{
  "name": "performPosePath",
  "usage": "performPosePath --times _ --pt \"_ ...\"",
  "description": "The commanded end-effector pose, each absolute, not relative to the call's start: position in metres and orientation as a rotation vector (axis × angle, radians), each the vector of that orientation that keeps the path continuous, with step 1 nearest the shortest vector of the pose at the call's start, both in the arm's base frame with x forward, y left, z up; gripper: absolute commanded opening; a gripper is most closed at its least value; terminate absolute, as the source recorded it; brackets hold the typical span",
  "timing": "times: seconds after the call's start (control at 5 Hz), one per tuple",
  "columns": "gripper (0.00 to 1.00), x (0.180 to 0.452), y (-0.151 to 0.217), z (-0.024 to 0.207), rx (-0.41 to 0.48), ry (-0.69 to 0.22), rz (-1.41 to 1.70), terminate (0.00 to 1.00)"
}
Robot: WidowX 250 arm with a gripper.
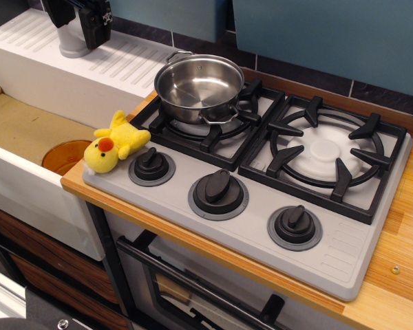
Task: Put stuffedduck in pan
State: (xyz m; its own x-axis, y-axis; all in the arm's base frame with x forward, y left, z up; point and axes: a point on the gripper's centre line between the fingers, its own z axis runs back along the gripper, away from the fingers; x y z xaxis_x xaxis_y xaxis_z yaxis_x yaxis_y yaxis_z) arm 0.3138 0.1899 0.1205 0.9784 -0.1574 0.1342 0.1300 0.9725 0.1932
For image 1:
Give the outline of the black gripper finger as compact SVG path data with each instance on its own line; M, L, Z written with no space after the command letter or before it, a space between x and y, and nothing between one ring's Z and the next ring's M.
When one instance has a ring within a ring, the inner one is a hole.
M89 50L95 50L110 40L112 9L109 1L84 1L78 15Z
M56 28L61 28L76 18L74 6L69 1L42 0L42 4Z

